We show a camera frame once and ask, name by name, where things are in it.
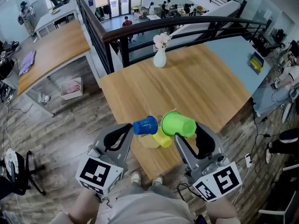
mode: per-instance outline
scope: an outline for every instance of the blue cup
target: blue cup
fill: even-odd
[[[155,117],[148,116],[145,119],[133,123],[134,134],[155,134],[158,131],[158,122]]]

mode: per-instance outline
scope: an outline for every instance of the glass door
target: glass door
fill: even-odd
[[[120,15],[119,11],[119,1],[118,0],[110,0],[111,6],[111,16],[116,17]]]
[[[121,0],[121,15],[129,13],[129,0]]]

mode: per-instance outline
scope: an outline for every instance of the purple cloth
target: purple cloth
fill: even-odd
[[[36,50],[32,50],[24,57],[20,68],[19,76],[21,76],[24,73],[27,73],[30,70],[31,66],[34,64],[35,57],[36,57]]]

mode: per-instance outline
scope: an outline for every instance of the yellow cup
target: yellow cup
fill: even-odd
[[[152,135],[153,139],[157,141],[162,147],[169,147],[172,144],[171,137],[164,134],[161,127],[158,128],[157,133]]]

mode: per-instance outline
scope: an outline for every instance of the white vase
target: white vase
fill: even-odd
[[[165,48],[160,48],[154,56],[154,65],[156,67],[164,67],[166,65]]]

